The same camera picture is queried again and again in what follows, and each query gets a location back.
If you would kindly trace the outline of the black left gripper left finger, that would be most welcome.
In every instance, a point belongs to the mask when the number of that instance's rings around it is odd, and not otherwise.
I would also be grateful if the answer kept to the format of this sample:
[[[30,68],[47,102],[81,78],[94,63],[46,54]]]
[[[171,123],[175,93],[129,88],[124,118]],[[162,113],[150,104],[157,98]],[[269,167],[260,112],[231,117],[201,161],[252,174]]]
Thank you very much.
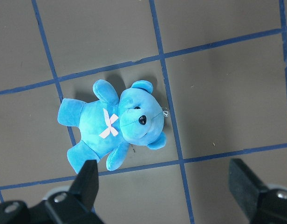
[[[92,207],[99,189],[96,160],[87,160],[68,191],[52,194],[45,202],[54,224],[98,224]]]

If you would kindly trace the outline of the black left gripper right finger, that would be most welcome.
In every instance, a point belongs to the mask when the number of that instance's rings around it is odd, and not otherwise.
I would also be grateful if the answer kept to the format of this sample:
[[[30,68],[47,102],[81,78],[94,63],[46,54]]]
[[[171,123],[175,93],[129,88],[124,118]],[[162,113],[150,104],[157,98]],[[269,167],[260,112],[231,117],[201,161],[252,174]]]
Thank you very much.
[[[287,224],[287,189],[265,184],[242,159],[230,159],[228,187],[250,224]]]

